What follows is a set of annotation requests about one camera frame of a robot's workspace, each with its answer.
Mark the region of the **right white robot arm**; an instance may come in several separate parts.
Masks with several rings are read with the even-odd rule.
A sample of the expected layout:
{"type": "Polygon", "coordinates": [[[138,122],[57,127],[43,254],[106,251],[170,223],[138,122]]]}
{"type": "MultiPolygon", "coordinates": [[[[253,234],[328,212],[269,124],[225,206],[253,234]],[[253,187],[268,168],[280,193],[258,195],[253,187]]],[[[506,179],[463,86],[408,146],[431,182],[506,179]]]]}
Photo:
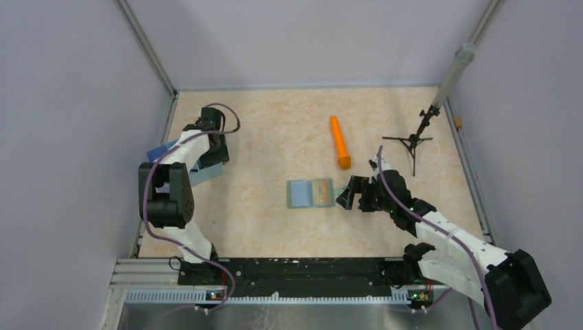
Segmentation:
{"type": "Polygon", "coordinates": [[[522,329],[552,299],[534,258],[508,252],[455,225],[435,206],[413,197],[396,170],[352,176],[336,198],[345,210],[386,212],[415,238],[404,250],[403,273],[412,283],[440,282],[482,306],[501,329],[522,329]]]}

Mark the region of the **gold card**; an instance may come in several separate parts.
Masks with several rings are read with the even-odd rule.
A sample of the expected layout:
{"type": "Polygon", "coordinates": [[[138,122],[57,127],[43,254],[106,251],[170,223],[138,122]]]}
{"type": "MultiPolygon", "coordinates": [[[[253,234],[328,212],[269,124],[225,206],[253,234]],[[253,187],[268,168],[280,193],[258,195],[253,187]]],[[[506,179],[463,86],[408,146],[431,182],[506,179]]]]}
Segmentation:
{"type": "Polygon", "coordinates": [[[311,183],[313,204],[317,206],[329,205],[332,202],[330,179],[315,179],[311,183]]]}

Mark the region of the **green card holder wallet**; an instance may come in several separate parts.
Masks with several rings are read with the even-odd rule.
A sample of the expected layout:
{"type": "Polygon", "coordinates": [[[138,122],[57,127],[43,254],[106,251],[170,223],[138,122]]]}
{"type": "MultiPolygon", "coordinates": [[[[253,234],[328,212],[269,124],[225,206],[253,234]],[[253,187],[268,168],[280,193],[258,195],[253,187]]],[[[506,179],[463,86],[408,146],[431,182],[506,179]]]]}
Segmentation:
{"type": "Polygon", "coordinates": [[[330,208],[335,205],[336,197],[344,190],[346,185],[334,186],[331,178],[319,178],[331,180],[332,202],[329,205],[317,206],[313,203],[311,183],[315,179],[291,180],[286,183],[287,208],[330,208]]]}

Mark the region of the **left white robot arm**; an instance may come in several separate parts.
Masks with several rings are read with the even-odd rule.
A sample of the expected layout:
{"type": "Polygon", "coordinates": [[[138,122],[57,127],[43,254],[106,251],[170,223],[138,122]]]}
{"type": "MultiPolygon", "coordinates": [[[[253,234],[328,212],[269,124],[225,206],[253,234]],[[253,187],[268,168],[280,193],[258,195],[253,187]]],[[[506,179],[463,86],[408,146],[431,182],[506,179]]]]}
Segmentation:
{"type": "Polygon", "coordinates": [[[140,217],[180,249],[204,284],[216,282],[221,267],[214,245],[193,219],[192,188],[222,175],[230,160],[225,127],[225,113],[211,103],[176,140],[149,150],[138,168],[140,217]]]}

